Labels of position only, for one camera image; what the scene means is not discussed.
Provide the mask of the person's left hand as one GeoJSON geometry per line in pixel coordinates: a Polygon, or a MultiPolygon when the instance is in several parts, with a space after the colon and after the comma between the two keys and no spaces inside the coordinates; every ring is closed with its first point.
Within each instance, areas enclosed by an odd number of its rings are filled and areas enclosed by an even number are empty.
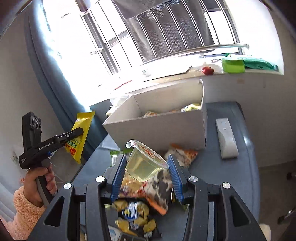
{"type": "Polygon", "coordinates": [[[50,192],[50,194],[56,194],[57,192],[55,174],[51,164],[49,164],[48,167],[36,167],[29,169],[24,180],[23,194],[25,198],[36,207],[42,207],[44,204],[41,194],[39,193],[39,177],[45,177],[46,189],[50,192]]]}

